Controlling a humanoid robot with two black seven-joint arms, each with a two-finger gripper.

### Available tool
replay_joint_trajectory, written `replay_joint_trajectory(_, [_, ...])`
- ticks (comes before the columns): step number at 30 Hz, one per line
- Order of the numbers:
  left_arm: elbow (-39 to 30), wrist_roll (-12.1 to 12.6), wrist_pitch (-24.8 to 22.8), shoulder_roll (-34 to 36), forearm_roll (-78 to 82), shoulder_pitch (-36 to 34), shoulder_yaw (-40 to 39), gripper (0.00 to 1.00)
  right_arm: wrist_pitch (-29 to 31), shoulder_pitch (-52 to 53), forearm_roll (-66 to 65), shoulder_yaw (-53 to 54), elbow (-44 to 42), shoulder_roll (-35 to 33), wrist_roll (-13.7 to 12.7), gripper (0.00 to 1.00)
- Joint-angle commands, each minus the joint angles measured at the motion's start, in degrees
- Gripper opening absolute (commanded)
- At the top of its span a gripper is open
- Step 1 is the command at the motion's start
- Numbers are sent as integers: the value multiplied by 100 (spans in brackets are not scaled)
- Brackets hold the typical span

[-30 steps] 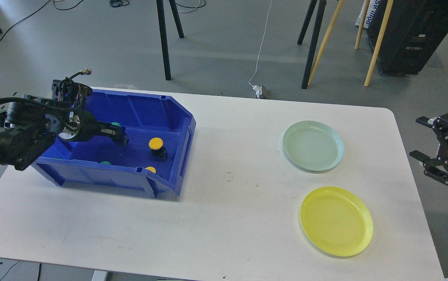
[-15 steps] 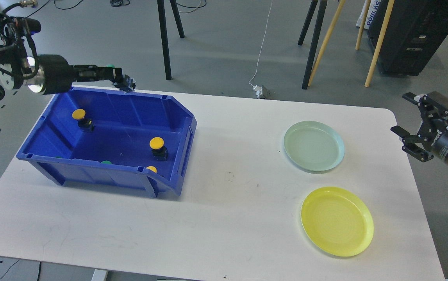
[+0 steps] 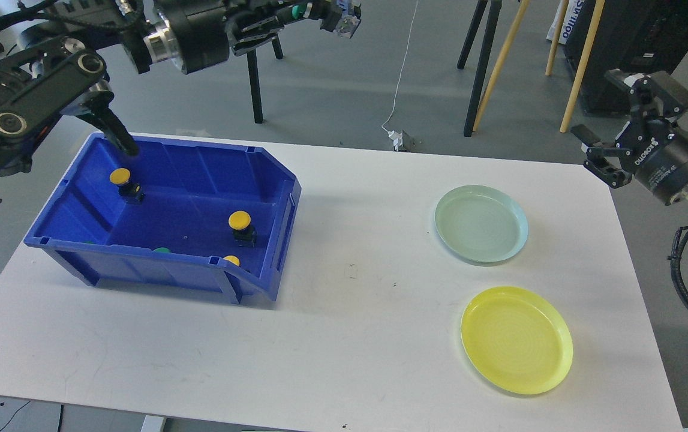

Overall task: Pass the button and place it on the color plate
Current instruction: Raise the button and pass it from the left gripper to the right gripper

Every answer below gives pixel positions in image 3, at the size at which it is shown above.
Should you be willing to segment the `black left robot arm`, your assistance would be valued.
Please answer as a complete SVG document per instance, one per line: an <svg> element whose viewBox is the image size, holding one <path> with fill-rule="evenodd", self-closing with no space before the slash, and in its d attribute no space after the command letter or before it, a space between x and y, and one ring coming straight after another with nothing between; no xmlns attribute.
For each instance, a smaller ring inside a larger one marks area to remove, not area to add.
<svg viewBox="0 0 688 432"><path fill-rule="evenodd" d="M110 110L100 49L122 46L139 73L169 60L190 74L276 43L294 22L347 38L361 22L355 1L155 1L154 11L151 22L141 1L42 1L0 17L0 177L29 172L62 116L138 154Z"/></svg>

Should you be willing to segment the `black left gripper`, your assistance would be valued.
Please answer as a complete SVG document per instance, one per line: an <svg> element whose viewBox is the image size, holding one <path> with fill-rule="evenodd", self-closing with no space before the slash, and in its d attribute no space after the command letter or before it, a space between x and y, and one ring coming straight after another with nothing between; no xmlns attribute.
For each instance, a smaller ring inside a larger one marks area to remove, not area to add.
<svg viewBox="0 0 688 432"><path fill-rule="evenodd" d="M344 1L168 1L173 63L183 74L242 56L278 38L278 14L292 19L344 16Z"/></svg>

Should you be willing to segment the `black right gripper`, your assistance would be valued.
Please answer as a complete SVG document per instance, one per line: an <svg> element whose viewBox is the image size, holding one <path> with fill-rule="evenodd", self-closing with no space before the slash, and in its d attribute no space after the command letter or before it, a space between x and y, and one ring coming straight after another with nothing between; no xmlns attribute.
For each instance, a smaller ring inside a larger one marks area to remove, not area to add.
<svg viewBox="0 0 688 432"><path fill-rule="evenodd" d="M688 90L667 71L612 69L604 77L628 96L629 120L613 142L585 125L571 128L582 142L583 167L612 189L636 178L665 205L688 202L688 132L678 126L688 112Z"/></svg>

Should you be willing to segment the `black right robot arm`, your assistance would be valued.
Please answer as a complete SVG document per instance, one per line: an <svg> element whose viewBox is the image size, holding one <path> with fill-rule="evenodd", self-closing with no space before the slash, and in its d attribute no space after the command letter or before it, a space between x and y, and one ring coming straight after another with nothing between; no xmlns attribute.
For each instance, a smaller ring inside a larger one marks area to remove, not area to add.
<svg viewBox="0 0 688 432"><path fill-rule="evenodd" d="M613 69L605 78L628 96L629 120L613 142L603 142L584 125L572 128L582 142L585 169L610 188L637 180L665 205L688 202L688 132L678 123L688 112L688 90L666 71ZM688 225L679 227L668 261L675 290L688 309L681 271L687 241Z"/></svg>

